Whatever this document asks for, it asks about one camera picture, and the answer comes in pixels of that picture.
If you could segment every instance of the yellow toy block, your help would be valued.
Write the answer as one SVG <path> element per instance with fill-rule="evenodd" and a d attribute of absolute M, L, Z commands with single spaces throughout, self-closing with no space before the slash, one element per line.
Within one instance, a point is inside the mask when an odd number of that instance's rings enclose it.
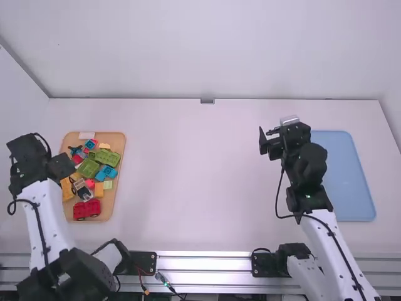
<path fill-rule="evenodd" d="M 70 175 L 70 177 L 72 178 L 72 180 L 77 181 L 79 179 L 82 179 L 82 175 L 79 172 L 74 172 L 72 175 Z"/>
<path fill-rule="evenodd" d="M 72 199 L 75 195 L 71 191 L 71 182 L 68 177 L 65 177 L 60 181 L 61 188 L 63 190 L 63 202 L 67 202 L 69 199 Z"/>
<path fill-rule="evenodd" d="M 95 184 L 95 198 L 102 198 L 104 196 L 103 182 Z"/>
<path fill-rule="evenodd" d="M 107 143 L 101 143 L 99 144 L 100 149 L 111 149 L 110 144 Z"/>

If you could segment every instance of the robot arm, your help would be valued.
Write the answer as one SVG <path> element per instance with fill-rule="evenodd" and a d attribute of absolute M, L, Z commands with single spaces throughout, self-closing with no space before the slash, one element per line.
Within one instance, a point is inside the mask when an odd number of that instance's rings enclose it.
<path fill-rule="evenodd" d="M 13 215 L 21 204 L 31 242 L 31 274 L 17 284 L 20 300 L 103 300 L 116 290 L 113 274 L 131 264 L 129 251 L 113 239 L 91 255 L 79 250 L 64 217 L 60 180 L 75 172 L 65 153 L 51 156 L 39 134 L 28 134 L 7 143 L 11 151 Z M 60 282 L 60 277 L 67 279 Z"/>
<path fill-rule="evenodd" d="M 310 239 L 323 272 L 304 244 L 285 244 L 276 252 L 284 270 L 305 290 L 309 301 L 378 301 L 380 296 L 369 284 L 343 239 L 333 206 L 321 184 L 327 170 L 327 150 L 311 143 L 311 128 L 296 116 L 281 120 L 281 126 L 266 133 L 259 128 L 259 150 L 271 161 L 281 159 L 291 186 L 286 202 L 294 218 Z M 267 139 L 266 136 L 278 134 Z"/>

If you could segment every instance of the blue mat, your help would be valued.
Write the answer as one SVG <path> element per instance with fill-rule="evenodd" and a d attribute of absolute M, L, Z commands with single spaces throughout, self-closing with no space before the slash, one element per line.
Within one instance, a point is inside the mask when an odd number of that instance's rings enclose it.
<path fill-rule="evenodd" d="M 344 131 L 313 130 L 311 141 L 328 151 L 323 178 L 338 221 L 373 221 L 375 205 L 352 136 Z"/>

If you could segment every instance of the orange toy block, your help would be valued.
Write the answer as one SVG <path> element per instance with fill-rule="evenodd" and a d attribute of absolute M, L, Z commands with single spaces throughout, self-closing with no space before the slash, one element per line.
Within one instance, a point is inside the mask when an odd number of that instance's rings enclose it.
<path fill-rule="evenodd" d="M 95 184 L 95 198 L 102 198 L 104 196 L 103 182 Z"/>
<path fill-rule="evenodd" d="M 71 182 L 68 177 L 65 177 L 60 181 L 61 189 L 63 190 L 63 202 L 67 202 L 69 199 L 72 199 L 75 195 L 71 190 Z"/>

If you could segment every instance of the toy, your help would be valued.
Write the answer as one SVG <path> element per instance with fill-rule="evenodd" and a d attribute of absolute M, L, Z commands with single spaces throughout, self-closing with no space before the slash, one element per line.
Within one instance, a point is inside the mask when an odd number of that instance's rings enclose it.
<path fill-rule="evenodd" d="M 73 187 L 71 188 L 71 191 L 73 192 L 73 194 L 78 195 L 84 202 L 87 202 L 90 199 L 93 199 L 94 195 L 89 190 L 84 179 L 79 179 L 77 181 L 74 181 L 74 180 L 72 180 L 72 178 L 70 178 L 70 182 L 73 185 Z"/>
<path fill-rule="evenodd" d="M 75 182 L 78 179 L 81 179 L 82 176 L 79 172 L 74 172 L 72 175 L 70 175 L 70 178 L 72 178 L 72 180 Z"/>
<path fill-rule="evenodd" d="M 82 145 L 78 145 L 77 147 L 69 146 L 68 149 L 71 150 L 70 155 L 73 156 L 82 151 Z"/>
<path fill-rule="evenodd" d="M 116 167 L 120 162 L 121 155 L 116 152 L 109 152 L 106 149 L 100 149 L 95 154 L 95 161 L 100 162 L 104 165 L 110 165 Z"/>
<path fill-rule="evenodd" d="M 95 161 L 106 164 L 109 153 L 110 152 L 106 149 L 98 150 L 95 154 Z"/>
<path fill-rule="evenodd" d="M 87 179 L 93 179 L 98 172 L 100 165 L 91 159 L 85 159 L 77 171 Z"/>
<path fill-rule="evenodd" d="M 120 154 L 116 153 L 116 152 L 111 152 L 108 155 L 107 158 L 107 165 L 110 165 L 112 167 L 116 167 L 118 162 L 120 162 L 121 156 Z"/>
<path fill-rule="evenodd" d="M 88 141 L 85 142 L 85 147 L 90 150 L 90 149 L 94 149 L 95 146 L 97 145 L 97 140 L 95 139 L 89 139 Z"/>
<path fill-rule="evenodd" d="M 107 143 L 101 143 L 99 144 L 100 149 L 111 149 L 110 144 Z"/>
<path fill-rule="evenodd" d="M 82 157 L 77 154 L 73 155 L 71 160 L 74 162 L 74 165 L 77 165 L 83 161 Z"/>
<path fill-rule="evenodd" d="M 89 216 L 95 218 L 102 213 L 102 207 L 98 199 L 91 199 L 87 202 L 79 202 L 74 205 L 74 219 L 77 221 L 83 221 Z"/>
<path fill-rule="evenodd" d="M 95 179 L 98 180 L 99 182 L 103 182 L 106 179 L 107 175 L 103 172 L 100 171 L 96 174 Z"/>
<path fill-rule="evenodd" d="M 94 188 L 95 188 L 95 181 L 94 180 L 88 179 L 88 180 L 85 181 L 85 183 L 86 183 L 86 185 L 88 186 L 88 188 L 90 190 L 94 190 Z"/>
<path fill-rule="evenodd" d="M 95 160 L 95 155 L 96 155 L 96 152 L 94 150 L 89 150 L 88 151 L 88 158 L 89 159 Z"/>
<path fill-rule="evenodd" d="M 95 184 L 95 198 L 102 198 L 104 196 L 103 192 L 103 183 L 96 183 Z"/>
<path fill-rule="evenodd" d="M 71 190 L 71 182 L 68 177 L 65 177 L 60 181 L 61 189 L 63 190 L 63 202 L 67 202 L 69 199 L 74 197 L 74 194 Z"/>
<path fill-rule="evenodd" d="M 103 189 L 111 189 L 113 188 L 113 181 L 104 181 L 103 182 Z"/>
<path fill-rule="evenodd" d="M 118 173 L 114 168 L 108 165 L 103 166 L 102 169 L 100 169 L 100 172 L 104 172 L 111 179 L 114 179 Z"/>

